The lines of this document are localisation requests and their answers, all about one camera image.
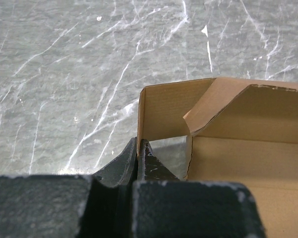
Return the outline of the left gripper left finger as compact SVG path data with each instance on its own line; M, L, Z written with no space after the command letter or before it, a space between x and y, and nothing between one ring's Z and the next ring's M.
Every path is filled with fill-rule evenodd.
M0 176L0 238L126 238L136 148L94 174Z

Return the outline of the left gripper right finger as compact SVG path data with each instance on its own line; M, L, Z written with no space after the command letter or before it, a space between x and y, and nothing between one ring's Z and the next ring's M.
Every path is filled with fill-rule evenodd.
M140 142L133 183L135 238L263 238L255 198L243 184L181 181Z

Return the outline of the brown cardboard box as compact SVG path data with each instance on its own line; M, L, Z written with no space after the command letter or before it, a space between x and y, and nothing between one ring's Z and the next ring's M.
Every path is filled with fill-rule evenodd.
M298 83L217 77L140 93L138 138L186 136L189 180L235 181L270 238L298 238Z

